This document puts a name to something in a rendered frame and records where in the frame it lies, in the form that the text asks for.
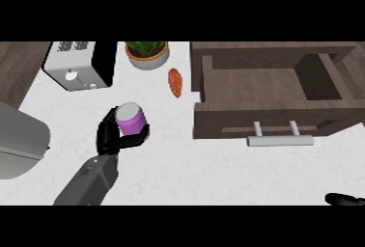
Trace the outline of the orange carrot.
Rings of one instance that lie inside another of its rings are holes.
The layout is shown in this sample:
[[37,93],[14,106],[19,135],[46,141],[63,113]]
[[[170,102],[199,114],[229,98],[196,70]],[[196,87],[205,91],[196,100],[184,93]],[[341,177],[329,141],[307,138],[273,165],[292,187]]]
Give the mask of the orange carrot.
[[176,69],[170,69],[168,71],[168,85],[174,97],[180,97],[183,91],[183,77]]

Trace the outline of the potted green plant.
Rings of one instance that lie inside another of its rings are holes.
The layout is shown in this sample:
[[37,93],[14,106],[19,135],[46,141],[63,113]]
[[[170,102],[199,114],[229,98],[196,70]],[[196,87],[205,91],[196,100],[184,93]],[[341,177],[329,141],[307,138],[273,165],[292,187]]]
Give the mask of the potted green plant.
[[170,57],[168,43],[165,41],[127,41],[125,54],[137,69],[158,69]]

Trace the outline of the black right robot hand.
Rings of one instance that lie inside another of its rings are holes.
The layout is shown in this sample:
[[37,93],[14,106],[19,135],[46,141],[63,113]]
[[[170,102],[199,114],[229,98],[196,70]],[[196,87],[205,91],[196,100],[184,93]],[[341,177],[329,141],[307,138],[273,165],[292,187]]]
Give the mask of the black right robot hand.
[[332,206],[365,206],[365,199],[354,198],[345,194],[328,193],[325,202]]

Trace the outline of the white toaster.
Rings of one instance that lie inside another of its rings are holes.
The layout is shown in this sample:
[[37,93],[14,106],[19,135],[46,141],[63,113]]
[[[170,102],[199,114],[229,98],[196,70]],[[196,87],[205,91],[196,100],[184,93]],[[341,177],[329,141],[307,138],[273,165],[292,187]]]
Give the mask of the white toaster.
[[69,91],[112,85],[115,41],[53,41],[41,69]]

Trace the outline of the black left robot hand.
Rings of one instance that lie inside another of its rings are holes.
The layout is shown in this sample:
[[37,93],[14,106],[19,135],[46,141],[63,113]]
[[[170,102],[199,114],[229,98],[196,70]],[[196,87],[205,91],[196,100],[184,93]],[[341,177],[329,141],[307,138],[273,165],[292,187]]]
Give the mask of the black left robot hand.
[[133,148],[142,145],[149,135],[149,124],[142,126],[136,134],[119,135],[119,126],[115,120],[116,108],[111,108],[97,129],[97,153],[99,155],[116,155],[121,149]]

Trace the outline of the grey rounded appliance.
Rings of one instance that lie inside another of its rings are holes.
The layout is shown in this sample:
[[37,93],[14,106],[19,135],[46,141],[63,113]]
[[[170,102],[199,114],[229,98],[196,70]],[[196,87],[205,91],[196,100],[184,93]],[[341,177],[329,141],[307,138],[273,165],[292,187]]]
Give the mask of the grey rounded appliance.
[[0,179],[19,177],[43,159],[50,128],[0,102]]

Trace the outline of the brown wooden cabinet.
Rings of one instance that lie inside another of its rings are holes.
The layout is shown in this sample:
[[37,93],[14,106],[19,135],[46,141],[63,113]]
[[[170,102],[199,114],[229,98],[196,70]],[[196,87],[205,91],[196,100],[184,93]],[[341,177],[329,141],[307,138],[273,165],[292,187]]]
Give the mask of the brown wooden cabinet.
[[192,41],[190,90],[199,91],[204,56],[214,69],[291,69],[307,54],[328,54],[337,64],[356,46],[354,41]]

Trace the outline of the purple can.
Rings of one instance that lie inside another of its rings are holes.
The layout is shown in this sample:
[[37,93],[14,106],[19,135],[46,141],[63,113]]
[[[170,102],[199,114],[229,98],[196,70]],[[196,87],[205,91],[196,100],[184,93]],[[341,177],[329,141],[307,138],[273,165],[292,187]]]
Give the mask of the purple can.
[[116,107],[115,122],[124,135],[139,134],[146,124],[140,106],[127,102]]

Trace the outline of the brown wooden drawer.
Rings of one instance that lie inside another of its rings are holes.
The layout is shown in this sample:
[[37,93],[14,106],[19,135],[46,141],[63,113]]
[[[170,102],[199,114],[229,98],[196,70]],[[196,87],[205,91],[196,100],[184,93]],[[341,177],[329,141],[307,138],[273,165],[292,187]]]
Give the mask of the brown wooden drawer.
[[258,124],[266,136],[328,136],[365,122],[365,99],[348,92],[326,54],[307,54],[285,69],[215,69],[201,63],[201,101],[193,106],[196,139],[245,138]]

